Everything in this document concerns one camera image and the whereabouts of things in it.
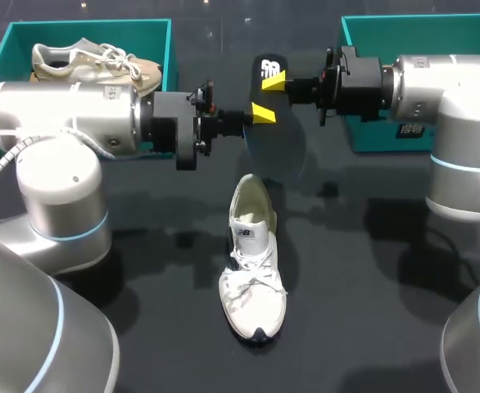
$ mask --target new balance logo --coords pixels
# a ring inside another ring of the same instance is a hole
[[[237,231],[237,236],[243,239],[254,239],[255,233],[250,229],[239,229]]]
[[[262,60],[262,78],[270,78],[280,73],[280,64],[276,61]]]

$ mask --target sticker label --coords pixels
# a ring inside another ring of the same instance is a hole
[[[413,57],[414,68],[429,68],[429,60],[427,57]]]
[[[120,100],[122,88],[118,86],[106,86],[103,89],[103,97],[106,100]]]
[[[415,139],[421,138],[425,127],[420,124],[401,124],[398,126],[398,131],[396,131],[396,138],[398,139]]]

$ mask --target teal bin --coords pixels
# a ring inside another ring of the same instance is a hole
[[[0,82],[29,81],[36,43],[66,47],[86,38],[121,47],[163,67],[163,91],[178,88],[171,20],[71,20],[10,23],[0,44]]]
[[[377,56],[391,64],[398,55],[480,55],[480,14],[415,16],[344,16],[341,45],[355,45],[359,56]],[[389,121],[362,123],[346,117],[356,152],[431,151],[434,129],[418,127],[419,138],[398,138],[400,127]]]

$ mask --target black insole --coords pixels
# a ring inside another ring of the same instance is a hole
[[[68,61],[52,61],[49,63],[52,68],[64,68],[69,65]]]
[[[276,124],[256,124],[244,130],[257,172],[278,182],[296,181],[306,159],[306,136],[284,92],[262,91],[262,80],[288,70],[285,57],[259,55],[251,69],[250,101],[275,112]]]

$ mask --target beige sneaker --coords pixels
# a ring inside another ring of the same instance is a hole
[[[33,47],[33,69],[38,80],[133,84],[145,96],[161,84],[161,67],[154,61],[127,55],[107,43],[85,38],[70,47]]]

